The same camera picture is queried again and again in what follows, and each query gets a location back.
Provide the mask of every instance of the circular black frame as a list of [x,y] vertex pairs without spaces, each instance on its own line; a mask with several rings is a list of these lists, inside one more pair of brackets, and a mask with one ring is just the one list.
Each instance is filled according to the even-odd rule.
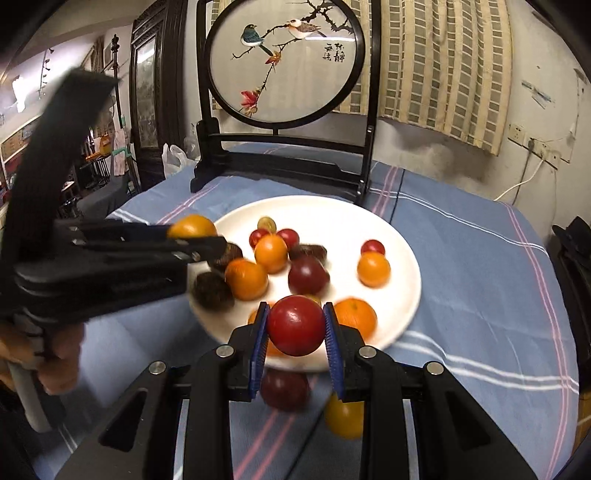
[[241,121],[244,124],[251,125],[253,127],[258,128],[265,128],[268,130],[285,130],[289,128],[296,128],[301,127],[302,125],[310,124],[319,118],[324,117],[335,107],[339,106],[347,95],[351,93],[355,83],[359,79],[361,75],[361,71],[363,70],[363,63],[365,61],[365,37],[363,36],[363,29],[361,28],[361,23],[351,10],[351,8],[343,1],[343,0],[330,0],[334,3],[340,10],[345,14],[345,17],[351,23],[351,27],[353,28],[353,35],[355,36],[355,61],[353,62],[353,68],[351,69],[351,73],[349,74],[349,78],[339,91],[337,95],[326,105],[318,109],[317,111],[310,113],[309,115],[303,116],[301,118],[297,118],[295,120],[289,120],[287,122],[264,122],[260,120],[253,120],[252,118],[247,117],[246,115],[242,115],[240,112],[237,112],[233,109],[223,98],[222,95],[218,92],[212,77],[212,69],[211,69],[211,54],[212,54],[212,43],[213,39],[215,38],[217,31],[219,30],[220,26],[223,24],[226,17],[228,17],[235,9],[240,7],[243,3],[249,2],[252,0],[234,0],[230,3],[216,18],[216,21],[213,23],[209,34],[207,35],[207,39],[205,41],[205,51],[203,54],[203,60],[205,61],[207,67],[207,80],[209,82],[207,88],[212,93],[213,98],[215,101],[224,109],[225,112],[232,115],[235,119]]

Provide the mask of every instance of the blue tablecloth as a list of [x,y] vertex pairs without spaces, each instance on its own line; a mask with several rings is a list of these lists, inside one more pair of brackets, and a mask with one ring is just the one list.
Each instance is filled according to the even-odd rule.
[[[281,149],[359,167],[355,155]],[[307,194],[242,177],[219,177],[191,194],[192,175],[190,169],[179,172],[130,200],[113,217],[170,223],[195,212],[216,220],[256,200]],[[539,237],[519,211],[503,203],[381,163],[373,163],[371,179],[365,207],[403,235],[423,279],[417,314],[387,352],[411,365],[434,359],[444,363],[538,477],[549,480],[570,456],[579,385],[569,321]],[[90,322],[80,385],[64,397],[68,418],[59,431],[40,437],[35,468],[41,479],[55,476],[103,409],[150,362],[190,363],[214,345],[184,297]],[[313,375],[311,383],[311,403],[304,413],[277,412],[260,398],[231,405],[236,480],[358,477],[360,443],[335,437],[320,418],[330,382],[326,375]],[[178,479],[180,458],[176,464]],[[412,442],[411,466],[417,478]]]

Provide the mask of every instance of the bird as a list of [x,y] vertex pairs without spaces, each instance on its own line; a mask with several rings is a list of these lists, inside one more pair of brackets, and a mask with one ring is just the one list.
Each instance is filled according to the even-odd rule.
[[245,47],[260,47],[262,51],[264,51],[270,57],[273,56],[273,52],[266,48],[262,43],[265,41],[261,36],[256,33],[256,25],[248,24],[244,27],[244,32],[242,32],[242,36],[240,37],[240,41],[242,45]]
[[289,30],[291,35],[293,35],[298,40],[302,40],[306,37],[309,37],[314,32],[318,32],[323,37],[326,36],[320,31],[320,27],[318,25],[312,25],[308,22],[302,22],[302,20],[299,20],[297,18],[294,18],[293,20],[289,20],[289,22],[287,22],[287,30]]

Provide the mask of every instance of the glass panel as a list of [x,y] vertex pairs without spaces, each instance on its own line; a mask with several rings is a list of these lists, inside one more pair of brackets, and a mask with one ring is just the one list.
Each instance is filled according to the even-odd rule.
[[210,66],[213,83],[234,110],[285,122],[318,111],[337,95],[355,50],[351,23],[329,1],[249,0],[219,27]]
[[156,37],[137,51],[135,91],[138,108],[139,142],[142,147],[158,147],[154,92]]

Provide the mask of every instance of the blue bird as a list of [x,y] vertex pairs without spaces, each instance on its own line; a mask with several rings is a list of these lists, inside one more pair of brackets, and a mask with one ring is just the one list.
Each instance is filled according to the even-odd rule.
[[242,32],[242,36],[240,37],[240,41],[242,45],[246,47],[260,47],[267,55],[270,57],[273,56],[273,52],[268,48],[263,46],[263,42],[265,41],[261,36],[256,33],[256,25],[248,24],[244,27],[244,32]]

